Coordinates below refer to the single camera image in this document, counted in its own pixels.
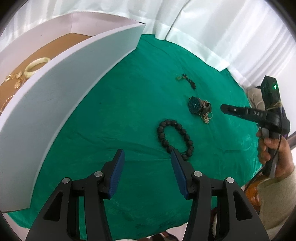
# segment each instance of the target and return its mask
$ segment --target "device handle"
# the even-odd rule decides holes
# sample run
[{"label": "device handle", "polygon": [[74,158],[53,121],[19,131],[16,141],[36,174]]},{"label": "device handle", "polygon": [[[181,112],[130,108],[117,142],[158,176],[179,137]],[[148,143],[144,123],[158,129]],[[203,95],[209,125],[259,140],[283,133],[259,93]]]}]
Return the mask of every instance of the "device handle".
[{"label": "device handle", "polygon": [[[278,139],[278,140],[280,139],[281,134],[279,134],[279,133],[271,132],[266,128],[261,128],[261,131],[262,131],[262,136],[264,138],[269,137],[272,139]],[[271,148],[267,148],[267,152],[270,154],[271,158],[273,158],[276,153],[276,150],[271,149]],[[274,159],[272,161],[266,162],[266,164],[264,165],[264,167],[262,169],[262,174],[264,176],[269,177],[269,178],[274,178],[278,159],[279,159],[279,153],[276,154],[276,156],[274,157]]]}]

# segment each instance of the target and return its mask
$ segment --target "black bead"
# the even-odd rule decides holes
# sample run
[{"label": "black bead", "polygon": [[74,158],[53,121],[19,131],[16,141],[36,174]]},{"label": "black bead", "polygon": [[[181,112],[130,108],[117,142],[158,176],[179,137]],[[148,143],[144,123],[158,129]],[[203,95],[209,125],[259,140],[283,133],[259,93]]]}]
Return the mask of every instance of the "black bead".
[{"label": "black bead", "polygon": [[186,145],[187,145],[187,146],[192,146],[192,145],[193,145],[193,141],[191,141],[191,140],[187,141],[187,142],[186,142]]},{"label": "black bead", "polygon": [[162,141],[163,139],[165,139],[165,134],[164,134],[163,132],[159,133],[159,134],[158,134],[158,139],[159,139],[160,141]]},{"label": "black bead", "polygon": [[176,125],[176,129],[177,129],[177,130],[182,130],[182,128],[183,128],[183,126],[182,126],[181,124],[177,124],[177,125]]},{"label": "black bead", "polygon": [[189,141],[189,140],[190,140],[190,136],[189,136],[188,134],[186,134],[186,135],[184,136],[184,140],[185,140],[185,141]]},{"label": "black bead", "polygon": [[186,131],[185,129],[180,130],[180,134],[181,134],[182,136],[186,135],[186,133],[187,133],[187,131]]},{"label": "black bead", "polygon": [[165,120],[165,123],[166,123],[167,126],[169,126],[170,125],[170,120]]},{"label": "black bead", "polygon": [[164,131],[164,128],[162,127],[162,126],[159,126],[158,128],[157,128],[157,132],[158,133],[162,133]]},{"label": "black bead", "polygon": [[161,142],[161,144],[162,144],[163,147],[168,147],[170,145],[170,143],[168,142],[168,140],[163,140]]},{"label": "black bead", "polygon": [[170,122],[170,125],[173,126],[173,127],[175,127],[177,124],[178,124],[178,122],[176,120],[172,120]]},{"label": "black bead", "polygon": [[174,150],[174,147],[173,147],[173,146],[168,146],[168,147],[167,147],[167,152],[168,152],[168,153],[171,153],[172,150]]},{"label": "black bead", "polygon": [[192,150],[187,150],[187,151],[186,151],[186,155],[187,155],[188,157],[191,157],[191,156],[192,156]]},{"label": "black bead", "polygon": [[166,123],[164,121],[159,123],[159,126],[166,127]]},{"label": "black bead", "polygon": [[183,161],[188,161],[189,157],[186,155],[182,155],[182,159],[183,159]]}]

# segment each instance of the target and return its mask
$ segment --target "blue gripper pad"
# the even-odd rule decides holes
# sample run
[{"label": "blue gripper pad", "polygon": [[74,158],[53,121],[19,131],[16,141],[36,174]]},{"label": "blue gripper pad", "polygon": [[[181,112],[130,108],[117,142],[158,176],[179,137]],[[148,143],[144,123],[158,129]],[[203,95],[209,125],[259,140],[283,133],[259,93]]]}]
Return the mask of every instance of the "blue gripper pad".
[{"label": "blue gripper pad", "polygon": [[102,172],[105,174],[102,192],[107,195],[107,199],[111,199],[116,193],[124,161],[124,151],[118,149],[113,160],[106,162],[102,168]]},{"label": "blue gripper pad", "polygon": [[171,152],[170,156],[171,156],[171,162],[172,162],[173,170],[175,173],[175,177],[177,179],[180,193],[184,196],[185,199],[188,199],[189,192],[187,190],[187,180],[186,180],[186,177],[184,174],[184,170],[182,169],[182,167],[180,165],[180,161],[183,161],[183,159],[181,156],[179,158],[177,157],[175,150],[173,150]]}]

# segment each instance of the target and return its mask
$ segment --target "watch face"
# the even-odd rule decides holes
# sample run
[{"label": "watch face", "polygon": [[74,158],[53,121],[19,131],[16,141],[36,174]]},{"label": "watch face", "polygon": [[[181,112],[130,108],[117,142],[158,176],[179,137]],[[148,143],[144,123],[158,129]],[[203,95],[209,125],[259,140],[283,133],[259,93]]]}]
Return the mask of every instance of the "watch face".
[{"label": "watch face", "polygon": [[201,107],[202,107],[202,105],[201,105],[201,101],[199,98],[197,98],[197,97],[190,98],[189,103],[188,103],[188,108],[192,114],[198,114],[201,110]]}]

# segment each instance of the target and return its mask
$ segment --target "curtain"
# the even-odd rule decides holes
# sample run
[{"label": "curtain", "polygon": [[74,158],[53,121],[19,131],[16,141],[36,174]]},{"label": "curtain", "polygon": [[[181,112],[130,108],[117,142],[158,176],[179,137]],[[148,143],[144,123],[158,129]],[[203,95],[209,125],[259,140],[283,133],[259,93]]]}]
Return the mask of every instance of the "curtain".
[{"label": "curtain", "polygon": [[178,44],[244,89],[277,76],[296,53],[285,24],[264,0],[29,0],[0,36],[0,51],[22,33],[73,11],[146,23],[143,34]]}]

